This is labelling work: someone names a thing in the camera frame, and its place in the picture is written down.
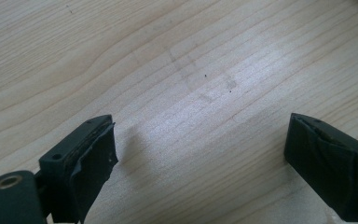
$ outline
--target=wood grain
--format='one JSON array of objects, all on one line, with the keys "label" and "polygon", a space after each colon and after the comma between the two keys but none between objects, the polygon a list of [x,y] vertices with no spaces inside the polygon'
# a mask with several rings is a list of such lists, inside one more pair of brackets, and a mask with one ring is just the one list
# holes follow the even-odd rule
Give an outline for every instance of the wood grain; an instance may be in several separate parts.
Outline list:
[{"label": "wood grain", "polygon": [[358,0],[0,1],[0,175],[112,114],[87,223],[341,223],[291,112],[358,139]]}]

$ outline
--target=black clamp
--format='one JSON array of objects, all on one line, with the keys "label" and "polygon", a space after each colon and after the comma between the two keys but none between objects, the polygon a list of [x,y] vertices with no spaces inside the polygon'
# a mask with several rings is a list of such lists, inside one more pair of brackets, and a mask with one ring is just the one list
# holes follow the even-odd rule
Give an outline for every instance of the black clamp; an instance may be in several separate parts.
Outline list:
[{"label": "black clamp", "polygon": [[292,114],[286,160],[345,221],[358,222],[358,141],[327,123]]},{"label": "black clamp", "polygon": [[0,224],[84,223],[118,162],[110,115],[89,119],[39,159],[40,171],[0,176]]}]

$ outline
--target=clamp jaw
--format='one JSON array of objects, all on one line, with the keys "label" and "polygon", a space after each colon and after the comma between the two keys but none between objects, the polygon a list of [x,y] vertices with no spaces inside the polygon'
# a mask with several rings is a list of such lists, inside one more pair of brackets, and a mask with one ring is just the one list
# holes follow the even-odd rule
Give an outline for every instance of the clamp jaw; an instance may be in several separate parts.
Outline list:
[{"label": "clamp jaw", "polygon": [[358,141],[340,130],[292,114],[286,160],[345,221],[358,222]]},{"label": "clamp jaw", "polygon": [[84,223],[118,162],[110,115],[89,119],[39,159],[40,171],[0,176],[0,224]]}]

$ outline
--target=light wood surface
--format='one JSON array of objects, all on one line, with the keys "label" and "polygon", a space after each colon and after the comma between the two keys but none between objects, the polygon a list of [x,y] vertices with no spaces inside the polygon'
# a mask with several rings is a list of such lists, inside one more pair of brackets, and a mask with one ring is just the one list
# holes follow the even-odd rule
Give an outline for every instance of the light wood surface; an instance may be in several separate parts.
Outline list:
[{"label": "light wood surface", "polygon": [[358,0],[0,1],[0,175],[112,114],[86,223],[341,223],[292,112],[358,139]]}]

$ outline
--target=screw hole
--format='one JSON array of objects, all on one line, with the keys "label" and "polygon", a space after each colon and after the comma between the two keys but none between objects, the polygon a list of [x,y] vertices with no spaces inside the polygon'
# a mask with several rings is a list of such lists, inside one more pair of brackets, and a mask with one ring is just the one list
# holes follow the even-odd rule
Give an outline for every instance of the screw hole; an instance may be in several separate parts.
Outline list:
[{"label": "screw hole", "polygon": [[61,157],[62,157],[61,154],[54,154],[52,158],[53,160],[59,160]]},{"label": "screw hole", "polygon": [[22,181],[22,176],[20,175],[10,175],[0,180],[0,189],[11,188]]}]

